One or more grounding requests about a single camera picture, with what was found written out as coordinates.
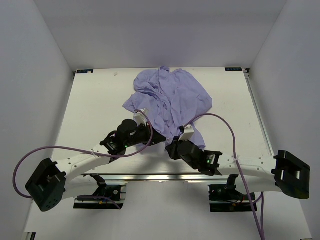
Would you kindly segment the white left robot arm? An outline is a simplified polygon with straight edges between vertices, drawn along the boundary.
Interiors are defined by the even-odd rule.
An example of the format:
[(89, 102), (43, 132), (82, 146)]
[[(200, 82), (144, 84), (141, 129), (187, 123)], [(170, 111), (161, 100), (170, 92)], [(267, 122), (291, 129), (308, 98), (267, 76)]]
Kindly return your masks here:
[(112, 131), (93, 149), (82, 150), (79, 155), (57, 161), (42, 160), (25, 188), (41, 212), (68, 198), (104, 201), (119, 209), (120, 194), (114, 193), (99, 174), (87, 172), (122, 158), (128, 147), (152, 146), (165, 140), (160, 133), (142, 125), (137, 130)]

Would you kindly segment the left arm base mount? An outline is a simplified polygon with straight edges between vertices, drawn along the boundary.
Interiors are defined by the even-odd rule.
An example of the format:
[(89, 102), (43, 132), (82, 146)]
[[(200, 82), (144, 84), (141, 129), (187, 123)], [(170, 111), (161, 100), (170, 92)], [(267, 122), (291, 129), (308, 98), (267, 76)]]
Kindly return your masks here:
[(83, 179), (93, 181), (94, 192), (75, 198), (73, 208), (82, 210), (121, 210), (126, 199), (127, 186), (120, 183), (107, 183), (97, 173), (84, 175)]

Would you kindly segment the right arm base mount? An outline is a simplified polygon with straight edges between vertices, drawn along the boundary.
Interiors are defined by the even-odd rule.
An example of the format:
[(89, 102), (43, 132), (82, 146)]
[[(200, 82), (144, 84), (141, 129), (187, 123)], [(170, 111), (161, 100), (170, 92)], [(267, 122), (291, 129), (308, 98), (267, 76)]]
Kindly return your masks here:
[(252, 212), (248, 195), (237, 191), (239, 175), (230, 175), (224, 184), (208, 185), (208, 198), (211, 213)]

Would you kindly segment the lilac zip jacket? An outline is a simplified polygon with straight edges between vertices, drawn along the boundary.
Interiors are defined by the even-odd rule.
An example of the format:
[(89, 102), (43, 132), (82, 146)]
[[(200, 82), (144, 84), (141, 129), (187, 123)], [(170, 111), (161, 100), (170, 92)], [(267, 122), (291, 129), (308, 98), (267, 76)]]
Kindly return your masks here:
[(213, 99), (203, 86), (181, 68), (143, 70), (134, 79), (133, 87), (135, 92), (123, 107), (130, 112), (147, 109), (152, 127), (166, 138), (166, 146), (181, 134), (181, 126), (213, 106)]

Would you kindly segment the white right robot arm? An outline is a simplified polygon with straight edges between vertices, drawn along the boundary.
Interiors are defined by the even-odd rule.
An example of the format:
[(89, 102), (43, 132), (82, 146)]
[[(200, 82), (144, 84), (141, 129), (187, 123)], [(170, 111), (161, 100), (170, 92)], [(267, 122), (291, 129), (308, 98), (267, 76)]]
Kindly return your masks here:
[(225, 187), (226, 195), (233, 200), (246, 190), (282, 192), (300, 200), (310, 197), (310, 166), (286, 150), (271, 157), (239, 160), (220, 151), (201, 150), (189, 140), (175, 140), (165, 150), (172, 160), (183, 160), (207, 176), (244, 176), (245, 182), (239, 179)]

